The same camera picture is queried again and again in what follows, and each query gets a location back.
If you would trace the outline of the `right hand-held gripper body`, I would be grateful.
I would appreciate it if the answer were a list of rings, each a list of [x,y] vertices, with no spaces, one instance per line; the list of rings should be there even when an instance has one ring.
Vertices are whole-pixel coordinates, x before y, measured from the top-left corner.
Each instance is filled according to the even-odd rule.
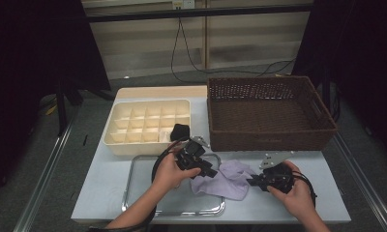
[[[281,192],[288,193],[293,186],[293,175],[291,169],[283,162],[294,155],[293,151],[271,152],[263,156],[259,168],[262,173],[259,175],[261,183],[259,187],[267,191],[272,186]]]

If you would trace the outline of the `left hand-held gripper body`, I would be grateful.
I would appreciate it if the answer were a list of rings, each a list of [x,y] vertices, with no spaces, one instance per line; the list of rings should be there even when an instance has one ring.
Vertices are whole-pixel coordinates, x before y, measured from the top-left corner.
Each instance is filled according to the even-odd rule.
[[[200,167],[201,156],[205,153],[205,147],[209,144],[201,137],[194,136],[177,152],[177,165],[181,170]]]

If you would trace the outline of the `lavender sock pair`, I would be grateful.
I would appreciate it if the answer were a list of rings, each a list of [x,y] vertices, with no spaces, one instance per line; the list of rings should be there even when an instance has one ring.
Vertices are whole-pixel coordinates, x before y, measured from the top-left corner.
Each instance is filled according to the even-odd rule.
[[[191,180],[194,194],[201,192],[231,200],[243,200],[249,190],[248,179],[254,175],[248,164],[233,159],[224,161],[214,178],[197,176]]]

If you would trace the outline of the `black sock pair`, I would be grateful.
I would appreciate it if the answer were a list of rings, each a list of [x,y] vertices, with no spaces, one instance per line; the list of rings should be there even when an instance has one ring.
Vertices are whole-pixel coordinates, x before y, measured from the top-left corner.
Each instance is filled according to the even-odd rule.
[[[170,140],[176,141],[179,139],[187,139],[190,137],[191,129],[188,125],[175,124],[170,134]]]

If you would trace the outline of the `brown woven basket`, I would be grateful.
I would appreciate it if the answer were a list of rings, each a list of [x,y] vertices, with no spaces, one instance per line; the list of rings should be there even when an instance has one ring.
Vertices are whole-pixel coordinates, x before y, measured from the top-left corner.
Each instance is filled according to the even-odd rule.
[[[338,130],[306,76],[212,77],[207,110],[216,152],[319,151]]]

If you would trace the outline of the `cream divided organizer box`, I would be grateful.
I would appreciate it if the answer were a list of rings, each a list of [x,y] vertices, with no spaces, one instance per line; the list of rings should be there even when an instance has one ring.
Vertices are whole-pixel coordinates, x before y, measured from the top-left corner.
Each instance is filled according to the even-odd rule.
[[[158,155],[171,142],[161,143],[159,130],[175,124],[191,125],[188,100],[119,102],[108,117],[104,144],[117,156]]]

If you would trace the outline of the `person's right hand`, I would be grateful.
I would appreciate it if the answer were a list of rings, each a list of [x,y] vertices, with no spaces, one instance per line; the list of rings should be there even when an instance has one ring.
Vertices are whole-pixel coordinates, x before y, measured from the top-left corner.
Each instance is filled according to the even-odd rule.
[[[317,212],[311,198],[309,186],[300,179],[300,170],[289,160],[283,162],[297,178],[294,180],[293,188],[289,193],[268,186],[267,189],[279,199],[287,211],[296,217],[305,227],[310,227],[317,218]]]

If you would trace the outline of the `person's left hand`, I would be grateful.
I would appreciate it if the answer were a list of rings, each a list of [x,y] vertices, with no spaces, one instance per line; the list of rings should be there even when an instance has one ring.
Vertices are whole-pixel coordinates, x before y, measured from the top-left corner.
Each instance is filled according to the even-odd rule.
[[[167,193],[178,187],[183,180],[196,176],[200,171],[200,168],[181,170],[174,155],[169,153],[159,164],[152,186],[159,192]]]

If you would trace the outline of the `metal tray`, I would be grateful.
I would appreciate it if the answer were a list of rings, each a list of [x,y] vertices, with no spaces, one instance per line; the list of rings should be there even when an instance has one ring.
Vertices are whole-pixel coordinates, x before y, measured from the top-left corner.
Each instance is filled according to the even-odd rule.
[[[126,211],[151,186],[151,174],[156,156],[137,156],[132,160],[127,187],[123,194],[122,211]],[[184,180],[169,191],[156,209],[158,217],[216,216],[224,210],[224,198],[192,191],[192,180]]]

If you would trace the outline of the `black stand leg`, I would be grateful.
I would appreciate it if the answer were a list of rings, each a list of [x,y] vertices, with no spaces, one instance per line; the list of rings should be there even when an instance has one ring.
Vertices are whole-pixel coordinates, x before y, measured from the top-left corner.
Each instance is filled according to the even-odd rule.
[[[83,81],[75,79],[58,79],[55,83],[55,94],[59,119],[59,136],[61,136],[68,128],[65,99],[68,99],[72,105],[81,105],[83,103],[83,97],[79,94],[80,89],[86,90],[106,101],[114,100],[112,95],[99,90],[97,87],[92,87],[90,84],[86,84]]]

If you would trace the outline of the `black curtain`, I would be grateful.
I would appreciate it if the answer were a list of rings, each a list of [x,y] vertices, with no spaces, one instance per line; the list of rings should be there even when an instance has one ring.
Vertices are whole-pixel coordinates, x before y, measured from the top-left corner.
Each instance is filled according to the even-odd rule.
[[[313,0],[292,73],[334,81],[387,150],[387,0]]]
[[[0,0],[0,186],[44,96],[109,88],[81,0]]]

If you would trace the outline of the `black horizontal bar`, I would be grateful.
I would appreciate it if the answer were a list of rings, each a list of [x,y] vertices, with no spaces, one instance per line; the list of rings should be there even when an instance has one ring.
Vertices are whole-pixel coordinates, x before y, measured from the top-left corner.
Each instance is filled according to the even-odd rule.
[[[96,23],[96,22],[223,16],[223,15],[285,14],[285,13],[309,12],[312,8],[313,8],[313,4],[293,4],[293,5],[271,5],[271,6],[251,6],[251,7],[233,7],[233,8],[168,10],[168,11],[120,13],[120,14],[91,14],[87,16],[87,20],[89,22]]]

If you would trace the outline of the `metal floor rail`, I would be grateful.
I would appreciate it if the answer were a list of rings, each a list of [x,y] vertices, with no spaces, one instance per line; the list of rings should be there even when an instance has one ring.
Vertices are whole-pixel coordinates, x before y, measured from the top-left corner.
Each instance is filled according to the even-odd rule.
[[[30,232],[32,224],[49,187],[51,177],[53,176],[58,161],[60,160],[61,155],[63,154],[66,144],[70,138],[73,124],[78,115],[78,111],[79,108],[75,107],[72,116],[70,117],[69,123],[58,136],[47,163],[45,164],[45,168],[40,176],[40,179],[37,182],[28,203],[24,207],[24,210],[22,211],[13,232]]]
[[[334,135],[333,141],[336,144],[338,150],[341,152],[346,168],[354,179],[358,189],[362,192],[364,198],[372,210],[373,215],[378,220],[379,224],[383,228],[383,231],[387,232],[387,205],[372,186],[365,172],[354,158],[352,152],[348,148],[345,140],[339,132]]]

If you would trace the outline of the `white wall socket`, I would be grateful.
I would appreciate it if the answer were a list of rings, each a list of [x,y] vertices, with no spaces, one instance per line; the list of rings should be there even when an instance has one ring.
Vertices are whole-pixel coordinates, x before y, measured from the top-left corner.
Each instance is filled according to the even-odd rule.
[[[195,8],[194,0],[172,0],[174,10],[189,10]]]

